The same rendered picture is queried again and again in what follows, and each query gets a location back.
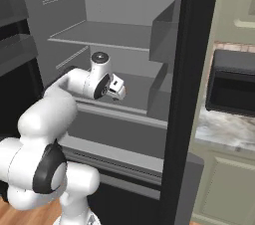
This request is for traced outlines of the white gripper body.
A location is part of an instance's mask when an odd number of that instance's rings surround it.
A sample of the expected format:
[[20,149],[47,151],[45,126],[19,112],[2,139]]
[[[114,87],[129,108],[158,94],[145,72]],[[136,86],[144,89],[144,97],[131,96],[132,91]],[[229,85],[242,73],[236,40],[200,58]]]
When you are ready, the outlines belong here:
[[107,91],[107,95],[110,96],[114,101],[122,101],[126,96],[126,88],[121,87],[117,92],[114,92],[112,89]]

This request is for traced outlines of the grey fridge shelf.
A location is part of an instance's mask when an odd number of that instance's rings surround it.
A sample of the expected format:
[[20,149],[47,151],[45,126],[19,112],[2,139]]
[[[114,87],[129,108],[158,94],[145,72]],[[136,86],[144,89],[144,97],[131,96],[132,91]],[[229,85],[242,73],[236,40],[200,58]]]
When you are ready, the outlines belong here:
[[150,33],[150,26],[82,21],[49,41],[148,52]]
[[81,112],[94,113],[126,121],[167,129],[167,122],[147,115],[147,100],[153,78],[121,74],[127,89],[122,101],[114,101],[109,96],[93,101],[75,96]]

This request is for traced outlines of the grey fridge drawer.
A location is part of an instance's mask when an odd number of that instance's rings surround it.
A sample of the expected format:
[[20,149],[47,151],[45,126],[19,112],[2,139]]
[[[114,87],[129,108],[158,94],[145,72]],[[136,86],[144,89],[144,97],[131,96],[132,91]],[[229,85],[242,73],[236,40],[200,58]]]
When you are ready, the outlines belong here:
[[147,116],[79,110],[62,143],[81,150],[85,150],[88,144],[98,143],[163,158],[166,130],[166,121]]

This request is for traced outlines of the black fridge door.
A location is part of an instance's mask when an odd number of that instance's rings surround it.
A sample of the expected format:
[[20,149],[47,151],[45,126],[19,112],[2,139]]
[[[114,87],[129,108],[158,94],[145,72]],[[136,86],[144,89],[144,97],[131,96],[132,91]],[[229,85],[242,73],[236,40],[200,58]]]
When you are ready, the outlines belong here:
[[[28,18],[0,27],[0,41],[17,34],[32,36]],[[41,97],[42,90],[37,57],[0,77],[0,138],[19,136],[18,119]]]
[[181,0],[158,225],[174,224],[215,1]]

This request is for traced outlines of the grey door bin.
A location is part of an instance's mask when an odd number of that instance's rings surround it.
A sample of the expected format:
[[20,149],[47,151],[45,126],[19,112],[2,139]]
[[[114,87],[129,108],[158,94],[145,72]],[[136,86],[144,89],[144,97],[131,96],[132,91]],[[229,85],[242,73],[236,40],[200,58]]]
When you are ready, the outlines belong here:
[[171,64],[175,56],[180,12],[179,0],[174,0],[153,21],[149,43],[149,59]]
[[168,64],[161,66],[149,89],[147,99],[147,115],[164,121],[168,121],[171,96],[172,73],[168,68]]

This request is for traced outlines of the dark door bin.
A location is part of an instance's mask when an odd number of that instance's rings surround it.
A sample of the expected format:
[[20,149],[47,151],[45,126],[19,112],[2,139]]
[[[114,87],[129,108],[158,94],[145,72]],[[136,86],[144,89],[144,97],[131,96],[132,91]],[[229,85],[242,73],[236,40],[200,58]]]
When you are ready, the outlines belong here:
[[0,27],[29,17],[25,0],[0,0]]
[[17,34],[0,41],[0,77],[38,56],[34,38]]

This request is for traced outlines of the black microwave oven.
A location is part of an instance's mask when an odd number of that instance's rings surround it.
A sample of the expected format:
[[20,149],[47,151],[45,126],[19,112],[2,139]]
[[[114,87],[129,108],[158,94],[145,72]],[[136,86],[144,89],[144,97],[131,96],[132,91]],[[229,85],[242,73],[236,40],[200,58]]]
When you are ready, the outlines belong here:
[[255,117],[255,54],[216,49],[210,68],[208,111]]

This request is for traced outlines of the pale green base cupboard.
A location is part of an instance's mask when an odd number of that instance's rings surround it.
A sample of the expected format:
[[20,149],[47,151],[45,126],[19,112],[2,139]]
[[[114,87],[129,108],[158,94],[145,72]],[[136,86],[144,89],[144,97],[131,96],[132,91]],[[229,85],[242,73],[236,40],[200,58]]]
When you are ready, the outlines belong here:
[[207,149],[192,220],[202,225],[255,225],[255,152]]

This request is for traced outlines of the pale green wall cupboard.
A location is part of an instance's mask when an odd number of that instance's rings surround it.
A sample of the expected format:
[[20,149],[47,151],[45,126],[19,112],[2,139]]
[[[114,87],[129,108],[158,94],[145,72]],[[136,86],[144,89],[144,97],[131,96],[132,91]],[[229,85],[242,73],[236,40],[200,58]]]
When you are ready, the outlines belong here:
[[255,0],[216,0],[215,40],[255,45]]

